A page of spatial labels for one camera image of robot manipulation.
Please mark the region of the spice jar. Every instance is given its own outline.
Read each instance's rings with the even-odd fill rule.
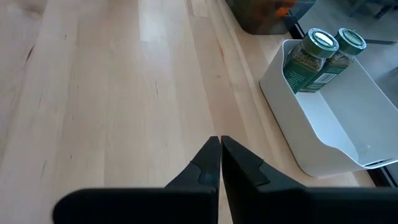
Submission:
[[[310,29],[287,56],[284,76],[294,93],[307,84],[338,50],[337,40],[324,30]]]
[[[325,66],[315,75],[301,91],[316,92],[334,79],[353,62],[355,55],[366,48],[365,40],[355,31],[341,28],[335,36],[339,43],[339,50],[326,60]]]

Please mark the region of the gray floor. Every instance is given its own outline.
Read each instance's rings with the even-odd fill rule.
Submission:
[[[335,34],[339,28],[347,27],[365,39],[398,41],[398,11],[388,12],[377,20],[373,15],[381,6],[367,4],[349,17],[351,5],[352,2],[347,0],[318,0],[298,23],[304,32],[317,27]],[[357,59],[398,107],[398,45],[368,44]]]

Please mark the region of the wooden countertop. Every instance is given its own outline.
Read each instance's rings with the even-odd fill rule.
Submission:
[[[0,96],[0,223],[50,223],[55,202],[83,187],[163,187],[212,135],[305,185],[373,186],[365,171],[300,170],[258,84],[290,37],[243,32],[223,0],[48,0],[42,18],[28,10],[40,29],[0,44],[27,57]],[[220,223],[231,223],[221,189]]]

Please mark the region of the white plastic bin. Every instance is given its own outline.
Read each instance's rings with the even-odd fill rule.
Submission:
[[[300,41],[283,42],[260,86],[301,169],[323,177],[398,161],[398,111],[358,61],[320,91],[293,94],[282,66]]]

